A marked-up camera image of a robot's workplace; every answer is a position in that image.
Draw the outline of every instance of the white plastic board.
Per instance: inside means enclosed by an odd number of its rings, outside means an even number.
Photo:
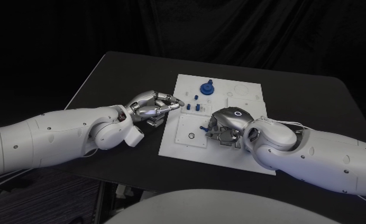
[[[214,92],[203,95],[200,85],[208,79]],[[208,122],[211,113],[229,106],[247,110],[255,119],[266,116],[260,84],[178,74],[174,97],[190,103],[190,110],[184,106],[168,113],[158,155],[275,175],[275,171],[259,166],[243,146],[221,146],[219,141],[206,138],[206,132],[198,129],[201,122]],[[203,111],[200,107],[200,111],[195,111],[195,104],[210,106],[210,110],[206,108]]]

